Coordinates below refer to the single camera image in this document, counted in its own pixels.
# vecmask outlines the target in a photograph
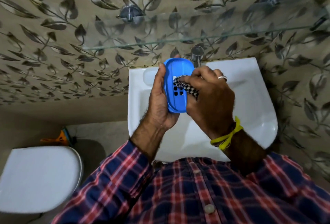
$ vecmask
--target yellow thread bracelet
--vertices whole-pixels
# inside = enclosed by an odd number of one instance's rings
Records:
[[[222,142],[219,145],[219,149],[223,151],[226,148],[228,148],[229,145],[230,145],[231,138],[233,137],[233,135],[236,134],[238,131],[240,131],[240,130],[243,129],[243,127],[241,126],[241,121],[238,119],[237,116],[235,116],[235,122],[236,122],[236,127],[235,127],[235,129],[232,132],[230,132],[228,135],[221,136],[221,137],[218,137],[216,139],[211,140],[211,144]]]

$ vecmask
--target chrome tap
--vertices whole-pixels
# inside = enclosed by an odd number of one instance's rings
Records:
[[[194,62],[194,67],[201,67],[201,61],[204,55],[204,49],[201,46],[194,46],[191,49],[191,60]]]

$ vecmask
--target red and blue plaid shirt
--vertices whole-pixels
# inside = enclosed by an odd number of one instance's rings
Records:
[[[287,156],[271,153],[247,177],[208,158],[180,159],[154,171],[127,141],[52,224],[314,222],[330,223],[330,195]]]

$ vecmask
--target white sink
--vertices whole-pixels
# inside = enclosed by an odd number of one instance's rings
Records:
[[[220,69],[228,77],[228,85],[235,92],[233,116],[238,116],[244,130],[267,148],[277,134],[277,119],[266,85],[255,58],[223,60],[206,63]],[[128,131],[130,136],[148,108],[148,100],[158,67],[129,70]],[[166,132],[156,160],[171,162],[184,157],[209,157],[229,161],[186,113],[180,114],[176,125]]]

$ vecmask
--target toilet lid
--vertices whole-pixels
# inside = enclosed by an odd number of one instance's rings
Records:
[[[42,213],[71,196],[82,164],[70,147],[13,149],[0,178],[0,211]]]

